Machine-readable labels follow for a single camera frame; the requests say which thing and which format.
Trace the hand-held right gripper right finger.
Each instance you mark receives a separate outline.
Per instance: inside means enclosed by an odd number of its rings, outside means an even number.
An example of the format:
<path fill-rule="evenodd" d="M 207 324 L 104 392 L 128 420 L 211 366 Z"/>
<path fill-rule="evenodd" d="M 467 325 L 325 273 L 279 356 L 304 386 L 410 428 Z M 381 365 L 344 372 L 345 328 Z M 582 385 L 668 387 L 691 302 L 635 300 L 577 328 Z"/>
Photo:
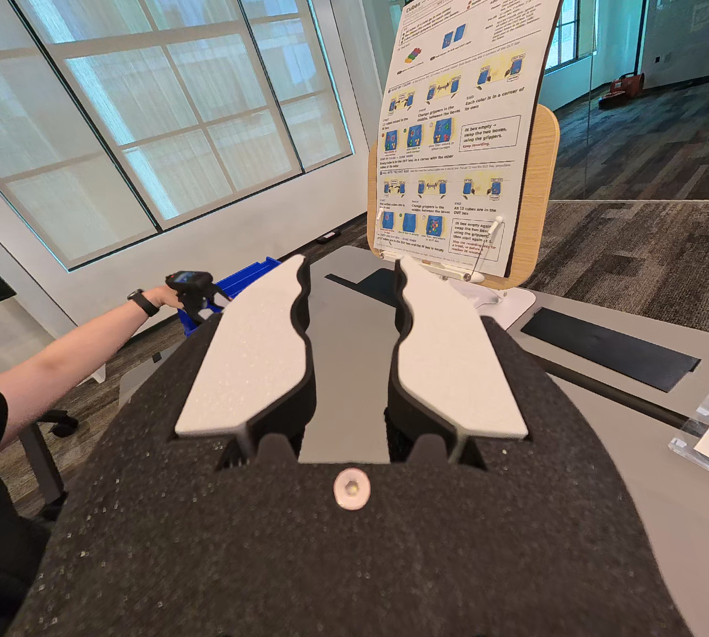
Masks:
<path fill-rule="evenodd" d="M 473 303 L 409 256 L 395 263 L 395 343 L 386 413 L 411 445 L 442 444 L 448 459 L 479 459 L 476 440 L 530 432 Z"/>

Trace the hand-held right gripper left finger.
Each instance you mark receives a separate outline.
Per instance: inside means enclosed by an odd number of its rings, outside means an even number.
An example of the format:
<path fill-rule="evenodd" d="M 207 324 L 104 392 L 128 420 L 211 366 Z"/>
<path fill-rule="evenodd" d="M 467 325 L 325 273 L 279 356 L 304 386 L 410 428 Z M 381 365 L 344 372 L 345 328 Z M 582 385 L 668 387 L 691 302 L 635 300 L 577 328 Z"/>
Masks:
<path fill-rule="evenodd" d="M 316 409 L 310 272 L 296 254 L 226 305 L 174 427 L 177 438 L 235 439 L 239 452 L 255 453 L 273 434 L 301 452 Z"/>

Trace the blue plastic bin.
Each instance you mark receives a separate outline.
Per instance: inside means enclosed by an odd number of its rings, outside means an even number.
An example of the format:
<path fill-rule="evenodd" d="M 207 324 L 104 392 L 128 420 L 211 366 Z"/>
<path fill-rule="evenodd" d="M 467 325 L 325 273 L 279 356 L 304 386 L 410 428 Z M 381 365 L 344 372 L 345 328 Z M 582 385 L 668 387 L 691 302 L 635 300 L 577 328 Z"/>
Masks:
<path fill-rule="evenodd" d="M 247 286 L 255 280 L 267 274 L 281 262 L 273 258 L 267 257 L 263 262 L 256 262 L 252 265 L 232 274 L 222 280 L 216 282 L 217 287 L 220 287 L 226 296 L 231 299 L 238 296 Z M 198 327 L 195 321 L 189 317 L 189 314 L 183 310 L 178 311 L 179 320 L 182 324 L 185 337 L 189 337 Z"/>

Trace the person's left forearm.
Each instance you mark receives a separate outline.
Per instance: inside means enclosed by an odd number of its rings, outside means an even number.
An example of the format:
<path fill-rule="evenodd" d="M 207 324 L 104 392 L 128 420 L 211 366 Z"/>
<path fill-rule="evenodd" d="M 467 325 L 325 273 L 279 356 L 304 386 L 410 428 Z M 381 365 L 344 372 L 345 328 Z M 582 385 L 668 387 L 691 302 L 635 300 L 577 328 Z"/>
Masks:
<path fill-rule="evenodd" d="M 1 448 L 91 377 L 148 320 L 135 302 L 107 312 L 1 374 Z"/>

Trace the person's left hand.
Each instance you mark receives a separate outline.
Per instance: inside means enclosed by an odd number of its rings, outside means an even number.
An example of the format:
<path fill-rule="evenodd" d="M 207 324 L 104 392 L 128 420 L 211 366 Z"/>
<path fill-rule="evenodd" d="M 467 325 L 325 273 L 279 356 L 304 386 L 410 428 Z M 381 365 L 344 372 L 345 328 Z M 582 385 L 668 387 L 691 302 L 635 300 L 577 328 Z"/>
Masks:
<path fill-rule="evenodd" d="M 151 290 L 145 290 L 142 294 L 151 305 L 158 309 L 163 306 L 168 306 L 178 310 L 184 308 L 182 303 L 179 301 L 177 292 L 167 285 L 154 287 Z"/>

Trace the black wristwatch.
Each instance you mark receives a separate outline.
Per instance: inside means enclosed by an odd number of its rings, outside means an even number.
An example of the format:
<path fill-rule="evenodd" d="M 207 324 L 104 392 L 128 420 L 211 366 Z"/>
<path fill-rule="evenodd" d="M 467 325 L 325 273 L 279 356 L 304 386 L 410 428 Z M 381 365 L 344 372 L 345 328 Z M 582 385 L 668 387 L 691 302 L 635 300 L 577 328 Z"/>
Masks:
<path fill-rule="evenodd" d="M 160 308 L 153 304 L 146 296 L 143 289 L 136 289 L 132 291 L 129 296 L 127 296 L 129 302 L 134 302 L 146 315 L 148 318 L 155 316 L 159 313 Z"/>

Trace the large grid window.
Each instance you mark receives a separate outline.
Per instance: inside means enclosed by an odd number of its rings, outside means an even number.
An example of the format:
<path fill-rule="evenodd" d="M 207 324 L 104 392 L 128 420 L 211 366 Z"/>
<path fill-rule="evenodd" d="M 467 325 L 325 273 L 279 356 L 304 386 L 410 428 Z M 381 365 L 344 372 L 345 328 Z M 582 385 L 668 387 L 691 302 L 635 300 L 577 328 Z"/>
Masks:
<path fill-rule="evenodd" d="M 347 158 L 314 0 L 1 0 L 1 198 L 66 271 Z"/>

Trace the grey chair base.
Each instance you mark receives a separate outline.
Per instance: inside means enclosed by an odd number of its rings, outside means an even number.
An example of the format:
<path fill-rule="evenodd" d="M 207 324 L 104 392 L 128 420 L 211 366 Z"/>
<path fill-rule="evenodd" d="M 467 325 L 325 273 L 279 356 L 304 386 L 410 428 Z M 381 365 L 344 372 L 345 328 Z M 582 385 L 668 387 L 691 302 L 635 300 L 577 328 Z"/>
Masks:
<path fill-rule="evenodd" d="M 42 434 L 40 425 L 49 425 L 51 434 L 66 438 L 74 434 L 79 422 L 63 410 L 50 410 L 19 434 L 25 455 L 38 482 L 45 510 L 60 510 L 66 489 L 59 469 Z"/>

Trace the laminated paper sheet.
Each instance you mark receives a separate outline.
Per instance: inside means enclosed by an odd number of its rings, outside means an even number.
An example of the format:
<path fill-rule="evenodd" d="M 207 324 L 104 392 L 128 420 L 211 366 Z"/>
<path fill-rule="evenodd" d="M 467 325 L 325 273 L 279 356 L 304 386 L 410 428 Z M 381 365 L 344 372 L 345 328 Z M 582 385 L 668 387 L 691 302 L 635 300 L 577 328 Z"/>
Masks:
<path fill-rule="evenodd" d="M 708 396 L 669 442 L 677 455 L 708 471 Z"/>

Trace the illustrated instruction sheet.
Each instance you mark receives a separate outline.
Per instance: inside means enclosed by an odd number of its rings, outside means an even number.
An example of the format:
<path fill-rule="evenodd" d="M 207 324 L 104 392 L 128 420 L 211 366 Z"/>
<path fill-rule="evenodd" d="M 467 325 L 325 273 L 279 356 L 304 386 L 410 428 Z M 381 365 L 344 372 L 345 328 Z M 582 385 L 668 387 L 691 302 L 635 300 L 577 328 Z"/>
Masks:
<path fill-rule="evenodd" d="M 374 151 L 377 255 L 465 282 L 509 276 L 563 1 L 405 4 Z"/>

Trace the person's dark clothing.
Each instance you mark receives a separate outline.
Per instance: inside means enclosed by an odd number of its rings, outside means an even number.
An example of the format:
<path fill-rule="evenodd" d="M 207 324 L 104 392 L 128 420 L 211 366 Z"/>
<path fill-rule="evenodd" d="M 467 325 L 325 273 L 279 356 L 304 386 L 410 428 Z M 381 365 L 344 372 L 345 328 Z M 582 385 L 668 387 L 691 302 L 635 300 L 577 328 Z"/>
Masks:
<path fill-rule="evenodd" d="M 9 383 L 1 385 L 1 446 L 12 443 L 43 411 L 23 400 Z M 37 575 L 49 530 L 22 517 L 4 481 L 1 482 L 1 632 L 21 608 Z"/>

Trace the red floor blower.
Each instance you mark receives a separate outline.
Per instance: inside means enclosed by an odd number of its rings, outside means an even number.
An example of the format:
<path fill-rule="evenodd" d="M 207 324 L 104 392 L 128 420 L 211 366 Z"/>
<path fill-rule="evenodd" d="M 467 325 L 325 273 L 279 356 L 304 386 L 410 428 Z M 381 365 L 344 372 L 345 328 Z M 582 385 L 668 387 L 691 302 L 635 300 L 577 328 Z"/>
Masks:
<path fill-rule="evenodd" d="M 635 100 L 643 94 L 644 73 L 626 73 L 610 83 L 607 93 L 598 100 L 599 110 L 609 110 Z"/>

